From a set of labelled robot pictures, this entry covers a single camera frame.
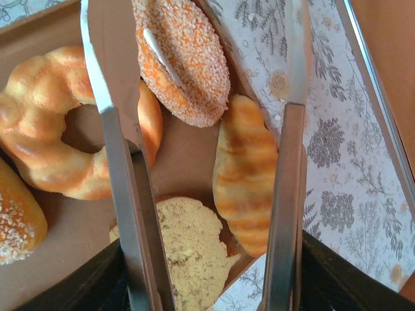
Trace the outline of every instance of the stainless steel tongs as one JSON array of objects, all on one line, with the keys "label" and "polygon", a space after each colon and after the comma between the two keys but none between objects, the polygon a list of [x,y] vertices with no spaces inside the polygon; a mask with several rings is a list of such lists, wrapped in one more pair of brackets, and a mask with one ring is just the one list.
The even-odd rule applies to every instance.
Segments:
[{"label": "stainless steel tongs", "polygon": [[[306,0],[288,0],[285,10],[290,92],[276,172],[278,182],[274,189],[268,242],[264,310],[290,310],[290,305],[297,310],[300,299],[306,171],[302,135],[309,91],[311,46],[308,47],[308,43],[311,42],[306,40],[306,31],[310,29]],[[136,109],[140,71],[132,12],[130,0],[81,0],[82,41],[86,67],[102,117],[131,310],[174,311]],[[137,152],[134,167],[131,152]]]}]

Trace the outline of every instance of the orange sesame bread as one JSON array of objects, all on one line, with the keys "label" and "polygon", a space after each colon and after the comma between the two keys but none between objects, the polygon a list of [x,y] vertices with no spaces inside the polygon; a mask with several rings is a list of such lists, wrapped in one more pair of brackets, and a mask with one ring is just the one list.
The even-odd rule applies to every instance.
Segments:
[{"label": "orange sesame bread", "polygon": [[237,95],[220,124],[213,169],[219,214],[248,255],[267,251],[278,149],[257,103]]},{"label": "orange sesame bread", "polygon": [[[133,0],[141,76],[180,120],[205,128],[226,109],[230,92],[226,59],[208,18],[190,0]],[[148,46],[150,29],[182,82],[177,86]]]},{"label": "orange sesame bread", "polygon": [[[228,257],[219,241],[222,223],[202,202],[186,197],[156,204],[178,311],[206,311],[222,293],[240,255]],[[111,242],[119,237],[110,232]]]},{"label": "orange sesame bread", "polygon": [[[148,92],[141,89],[143,133],[157,132],[146,140],[154,141],[152,158],[161,140],[161,111],[154,110],[158,101],[147,100]],[[96,105],[81,46],[32,57],[12,71],[0,93],[0,144],[29,185],[95,200],[111,195],[105,147],[87,154],[61,141],[65,115],[81,104]]]},{"label": "orange sesame bread", "polygon": [[46,234],[45,215],[38,203],[0,158],[0,265],[26,259]]}]

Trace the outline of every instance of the table surface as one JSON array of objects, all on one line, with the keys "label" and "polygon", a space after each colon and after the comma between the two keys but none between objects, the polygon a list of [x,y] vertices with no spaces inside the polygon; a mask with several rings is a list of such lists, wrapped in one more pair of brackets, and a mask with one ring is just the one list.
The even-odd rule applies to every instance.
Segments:
[{"label": "table surface", "polygon": [[[0,0],[0,27],[63,0]],[[334,0],[308,0],[314,67],[307,103],[305,230],[398,291],[415,270],[415,224],[372,111]],[[288,90],[285,0],[209,0],[270,128],[281,128]],[[265,256],[215,303],[255,311]]]}]

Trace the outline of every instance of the croissant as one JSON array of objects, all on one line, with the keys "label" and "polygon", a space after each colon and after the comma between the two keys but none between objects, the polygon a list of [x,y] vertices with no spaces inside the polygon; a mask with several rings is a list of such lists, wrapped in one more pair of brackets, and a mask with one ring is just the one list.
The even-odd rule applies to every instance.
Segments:
[{"label": "croissant", "polygon": [[246,253],[267,251],[278,149],[259,106],[236,95],[220,124],[213,169],[218,213]]},{"label": "croissant", "polygon": [[[140,86],[145,91],[144,82]],[[155,157],[162,116],[155,97],[139,102],[145,142]],[[82,46],[61,47],[19,64],[0,92],[0,146],[32,187],[81,200],[111,195],[106,149],[81,152],[61,141],[65,115],[81,104],[96,105]]]}]

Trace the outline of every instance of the botanical print paper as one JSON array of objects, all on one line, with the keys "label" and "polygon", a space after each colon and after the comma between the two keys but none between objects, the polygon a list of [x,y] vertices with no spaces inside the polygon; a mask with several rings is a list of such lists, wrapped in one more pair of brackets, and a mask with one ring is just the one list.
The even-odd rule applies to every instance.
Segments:
[{"label": "botanical print paper", "polygon": [[[0,26],[58,0],[0,0]],[[207,0],[268,125],[281,129],[289,90],[285,0]],[[386,150],[334,0],[308,0],[313,77],[304,145],[308,155],[304,228],[356,267],[399,290],[415,270],[415,225]],[[255,311],[265,256],[213,306]]]}]

